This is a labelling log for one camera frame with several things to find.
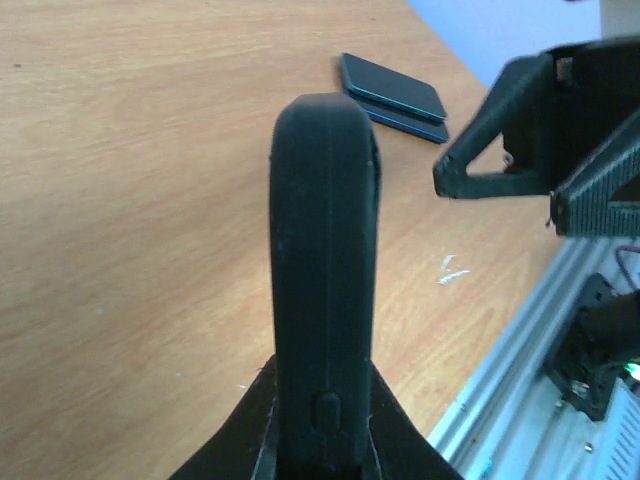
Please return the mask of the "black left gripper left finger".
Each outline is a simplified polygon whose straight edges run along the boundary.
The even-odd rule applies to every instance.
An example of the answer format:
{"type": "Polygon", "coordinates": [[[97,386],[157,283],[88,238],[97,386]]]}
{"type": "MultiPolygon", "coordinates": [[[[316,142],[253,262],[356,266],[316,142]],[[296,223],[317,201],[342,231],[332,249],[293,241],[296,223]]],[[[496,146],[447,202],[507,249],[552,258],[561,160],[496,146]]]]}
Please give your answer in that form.
{"type": "Polygon", "coordinates": [[[259,370],[218,431],[172,475],[173,479],[269,479],[258,474],[276,400],[276,358],[259,370]]]}

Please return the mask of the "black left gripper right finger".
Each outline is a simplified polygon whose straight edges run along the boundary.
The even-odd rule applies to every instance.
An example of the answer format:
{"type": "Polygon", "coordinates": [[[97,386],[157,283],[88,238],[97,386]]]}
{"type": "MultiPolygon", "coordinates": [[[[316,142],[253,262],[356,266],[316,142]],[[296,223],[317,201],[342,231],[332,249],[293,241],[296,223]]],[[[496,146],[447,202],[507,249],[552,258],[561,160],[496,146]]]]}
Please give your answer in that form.
{"type": "Polygon", "coordinates": [[[416,429],[374,364],[371,364],[368,429],[363,479],[462,478],[416,429]]]}

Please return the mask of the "black silicone phone case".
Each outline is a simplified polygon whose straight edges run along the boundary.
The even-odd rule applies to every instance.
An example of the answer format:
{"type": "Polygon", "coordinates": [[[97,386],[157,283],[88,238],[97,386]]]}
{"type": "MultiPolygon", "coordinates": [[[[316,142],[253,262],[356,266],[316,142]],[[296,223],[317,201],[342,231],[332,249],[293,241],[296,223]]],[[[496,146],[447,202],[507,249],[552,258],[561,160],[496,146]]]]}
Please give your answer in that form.
{"type": "Polygon", "coordinates": [[[279,115],[269,220],[282,479],[356,479],[368,448],[381,167],[341,93],[279,115]]]}

